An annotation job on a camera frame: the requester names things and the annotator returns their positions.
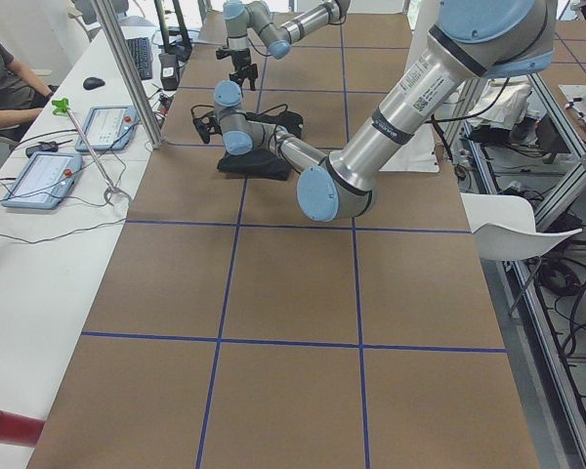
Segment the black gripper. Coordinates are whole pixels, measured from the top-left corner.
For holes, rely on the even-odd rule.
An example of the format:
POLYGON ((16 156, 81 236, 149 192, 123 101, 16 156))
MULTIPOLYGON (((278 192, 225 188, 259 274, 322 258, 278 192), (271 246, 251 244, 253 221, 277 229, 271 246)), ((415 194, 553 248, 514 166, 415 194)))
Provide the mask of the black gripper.
POLYGON ((251 52, 249 49, 236 50, 231 52, 234 72, 229 74, 231 81, 243 83, 248 80, 250 90, 256 91, 256 80, 258 79, 258 67, 252 62, 251 52))

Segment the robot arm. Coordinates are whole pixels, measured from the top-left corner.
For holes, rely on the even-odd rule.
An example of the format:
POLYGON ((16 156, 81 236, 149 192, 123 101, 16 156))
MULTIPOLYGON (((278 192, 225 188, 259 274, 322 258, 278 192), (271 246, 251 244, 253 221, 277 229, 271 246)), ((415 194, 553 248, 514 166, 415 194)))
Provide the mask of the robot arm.
POLYGON ((269 149, 300 171, 297 200, 315 221, 354 218, 374 203, 375 177, 465 81, 509 78, 553 58, 554 1, 442 1, 421 56, 340 150, 324 154, 275 124, 248 118, 240 86, 219 82, 214 116, 226 150, 269 149))
POLYGON ((347 16, 350 1, 322 1, 315 8, 302 13, 283 24, 275 24, 272 12, 264 1, 244 4, 242 1, 225 1, 223 18, 227 32, 226 45, 216 51, 216 58, 231 58, 234 71, 230 81, 241 87, 245 80, 250 89, 256 90, 258 66, 252 62, 248 31, 253 30, 268 54, 279 60, 291 50, 291 46, 326 25, 340 24, 347 16))

